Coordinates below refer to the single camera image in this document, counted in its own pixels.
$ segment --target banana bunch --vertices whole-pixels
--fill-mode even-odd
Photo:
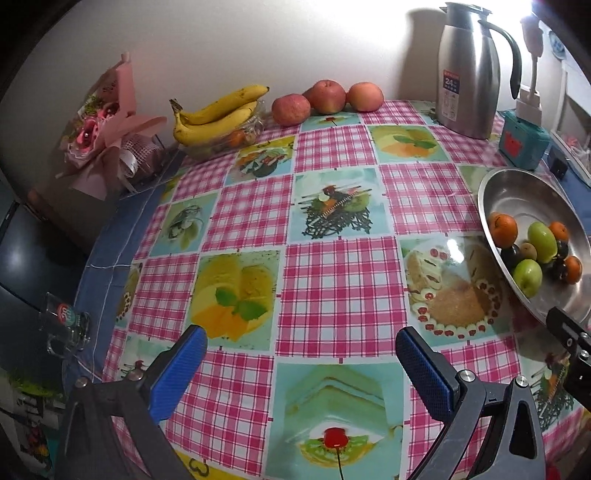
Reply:
[[[170,100],[174,112],[174,139],[186,147],[208,143],[228,135],[248,120],[257,99],[269,87],[250,85],[216,100],[197,112],[186,112],[176,100]]]

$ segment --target refrigerator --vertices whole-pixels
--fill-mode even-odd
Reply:
[[[40,330],[45,293],[73,303],[86,256],[0,183],[0,368],[61,391],[61,360]]]

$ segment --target blue gripper pad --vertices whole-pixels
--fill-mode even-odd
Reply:
[[[429,415],[443,423],[451,420],[454,409],[452,388],[405,329],[397,334],[396,355],[427,407]]]
[[[169,419],[193,379],[207,351],[207,334],[201,327],[191,328],[178,340],[163,372],[150,389],[148,411],[156,423]]]

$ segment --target tablecloth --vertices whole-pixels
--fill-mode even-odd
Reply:
[[[340,427],[345,478],[406,478],[442,428],[395,355],[411,325],[481,380],[525,375],[552,459],[583,409],[560,386],[560,347],[495,266],[475,203],[486,172],[506,165],[502,124],[473,140],[438,125],[432,103],[397,100],[186,159],[134,255],[103,380],[147,367],[197,323],[208,353],[161,425],[186,465],[212,478],[337,479],[322,438]],[[536,173],[555,184],[543,162]]]

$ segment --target teal box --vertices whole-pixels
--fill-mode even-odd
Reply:
[[[505,113],[499,150],[513,165],[535,170],[549,143],[550,135],[545,129],[518,118],[514,111]]]

